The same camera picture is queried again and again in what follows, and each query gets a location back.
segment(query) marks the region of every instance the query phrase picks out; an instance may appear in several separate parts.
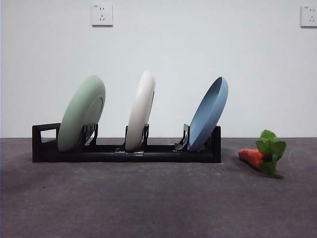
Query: blue plate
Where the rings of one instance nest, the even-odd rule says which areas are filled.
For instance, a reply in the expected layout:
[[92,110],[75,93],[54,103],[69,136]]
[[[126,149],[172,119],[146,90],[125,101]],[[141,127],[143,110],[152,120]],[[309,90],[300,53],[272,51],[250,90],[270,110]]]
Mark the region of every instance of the blue plate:
[[219,77],[209,88],[190,123],[188,151],[202,149],[219,121],[227,97],[227,81]]

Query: plate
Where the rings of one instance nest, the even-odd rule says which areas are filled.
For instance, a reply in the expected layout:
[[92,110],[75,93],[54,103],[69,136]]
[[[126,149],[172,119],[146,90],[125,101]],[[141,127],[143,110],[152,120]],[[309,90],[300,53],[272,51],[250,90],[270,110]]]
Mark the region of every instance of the plate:
[[142,143],[144,126],[148,123],[155,90],[155,80],[149,71],[144,71],[132,104],[125,150],[133,151]]
[[228,84],[219,77],[209,88],[190,123],[188,151],[202,149],[217,125],[228,97]]
[[[68,151],[80,144],[83,126],[98,123],[105,101],[105,85],[98,76],[93,75],[82,83],[69,102],[61,122],[57,138],[59,151]],[[92,134],[87,134],[86,142]]]

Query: wall socket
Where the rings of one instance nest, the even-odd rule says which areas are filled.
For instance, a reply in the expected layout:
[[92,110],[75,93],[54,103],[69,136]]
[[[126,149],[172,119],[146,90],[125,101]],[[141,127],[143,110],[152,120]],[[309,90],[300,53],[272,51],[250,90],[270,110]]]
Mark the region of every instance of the wall socket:
[[94,4],[91,7],[92,26],[113,26],[113,6],[111,3]]
[[301,27],[317,27],[317,6],[301,6]]

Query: gray carpet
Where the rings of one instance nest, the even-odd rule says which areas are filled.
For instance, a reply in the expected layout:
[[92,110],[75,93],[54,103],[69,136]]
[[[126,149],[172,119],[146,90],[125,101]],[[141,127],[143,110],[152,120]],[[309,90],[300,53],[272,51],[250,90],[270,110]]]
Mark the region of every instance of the gray carpet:
[[222,164],[32,163],[1,139],[3,238],[316,238],[317,138],[284,139],[267,178],[222,139]]

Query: orange carrot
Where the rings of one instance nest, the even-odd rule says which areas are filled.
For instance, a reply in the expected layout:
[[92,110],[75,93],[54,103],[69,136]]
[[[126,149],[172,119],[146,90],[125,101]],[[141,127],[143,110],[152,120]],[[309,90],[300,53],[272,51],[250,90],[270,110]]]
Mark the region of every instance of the orange carrot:
[[251,164],[253,167],[259,168],[259,163],[265,162],[262,160],[264,154],[262,154],[259,150],[252,149],[243,149],[239,150],[239,158],[240,160],[244,160]]

